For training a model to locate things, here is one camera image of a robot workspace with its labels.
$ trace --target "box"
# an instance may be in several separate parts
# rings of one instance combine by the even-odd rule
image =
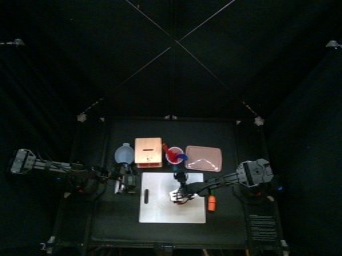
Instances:
[[[135,163],[137,168],[157,168],[161,162],[161,138],[135,139]]]

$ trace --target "pink tray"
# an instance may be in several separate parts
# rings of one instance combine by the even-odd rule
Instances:
[[[187,146],[185,168],[207,172],[219,172],[221,168],[221,153],[219,148]]]

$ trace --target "black wall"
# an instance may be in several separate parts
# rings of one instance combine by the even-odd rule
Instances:
[[[17,247],[28,253],[50,236],[60,184],[46,175],[10,179],[4,170],[18,148],[68,162],[76,117],[14,47],[0,49],[0,106],[0,254]]]
[[[284,235],[310,255],[342,251],[340,67],[342,51],[331,50],[266,125],[270,157],[286,186]]]

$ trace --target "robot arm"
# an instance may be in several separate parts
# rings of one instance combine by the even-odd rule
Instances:
[[[185,184],[187,174],[179,172],[173,175],[180,183],[177,190],[169,192],[169,199],[173,203],[183,204],[193,199],[195,195],[207,196],[209,190],[223,186],[240,184],[247,188],[258,187],[259,184],[271,182],[274,174],[268,161],[258,159],[256,161],[241,162],[235,173],[208,179],[204,182]]]

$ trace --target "orange box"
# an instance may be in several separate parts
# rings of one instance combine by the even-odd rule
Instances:
[[[137,168],[157,168],[161,162],[161,138],[135,139],[135,163]]]

